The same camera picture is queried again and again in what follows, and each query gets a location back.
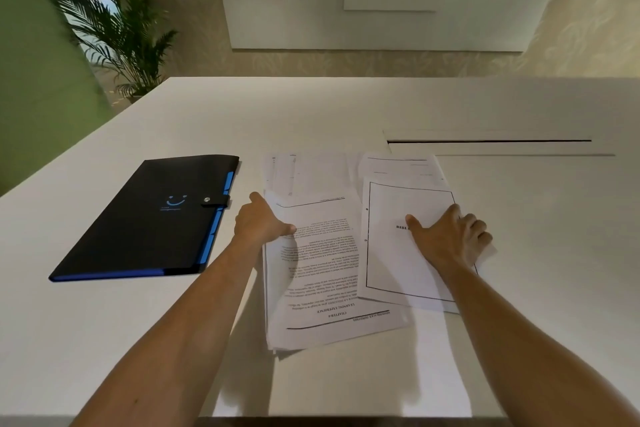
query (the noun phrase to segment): expanding file folder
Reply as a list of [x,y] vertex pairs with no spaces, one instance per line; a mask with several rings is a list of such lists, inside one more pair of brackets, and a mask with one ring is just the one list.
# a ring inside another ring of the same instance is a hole
[[201,272],[238,162],[233,155],[145,160],[49,279]]

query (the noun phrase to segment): potted plant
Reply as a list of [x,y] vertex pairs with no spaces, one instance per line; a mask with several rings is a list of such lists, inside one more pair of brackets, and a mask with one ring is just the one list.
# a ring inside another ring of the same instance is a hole
[[132,103],[164,81],[160,69],[177,31],[159,33],[154,0],[50,1],[67,16],[87,59],[124,81],[116,88]]

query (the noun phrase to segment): white table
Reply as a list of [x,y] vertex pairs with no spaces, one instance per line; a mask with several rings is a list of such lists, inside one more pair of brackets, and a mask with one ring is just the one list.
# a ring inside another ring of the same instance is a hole
[[[195,279],[47,280],[143,159],[240,156],[215,257],[234,214],[261,187],[262,153],[384,151],[383,129],[395,138],[424,135],[417,129],[588,135],[597,140],[586,153],[616,154],[560,167],[545,157],[440,162],[496,237],[487,280],[640,407],[640,208],[631,199],[640,181],[639,94],[640,81],[616,79],[171,78],[0,198],[0,416],[76,414]],[[433,151],[420,145],[407,151]],[[475,152],[442,145],[436,153]],[[601,192],[608,183],[613,191]],[[412,328],[274,358],[261,286],[254,271],[203,415],[500,415],[458,316],[415,310]]]

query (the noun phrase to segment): smiley face logo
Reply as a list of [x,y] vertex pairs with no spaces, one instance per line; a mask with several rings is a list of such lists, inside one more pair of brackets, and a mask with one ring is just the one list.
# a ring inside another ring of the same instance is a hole
[[186,195],[186,194],[183,194],[183,195],[182,195],[182,201],[180,201],[179,203],[172,203],[172,202],[171,202],[171,199],[173,199],[173,196],[169,196],[169,199],[167,199],[167,200],[166,200],[166,203],[167,203],[169,206],[180,206],[180,204],[182,204],[182,203],[184,203],[184,202],[186,201],[186,200],[185,200],[185,197],[187,197],[187,195]]

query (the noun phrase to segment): patterned wallpaper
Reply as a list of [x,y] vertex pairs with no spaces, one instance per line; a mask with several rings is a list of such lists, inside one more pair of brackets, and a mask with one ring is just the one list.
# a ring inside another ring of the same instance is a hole
[[551,0],[522,53],[232,51],[222,0],[159,0],[170,76],[640,76],[640,0]]

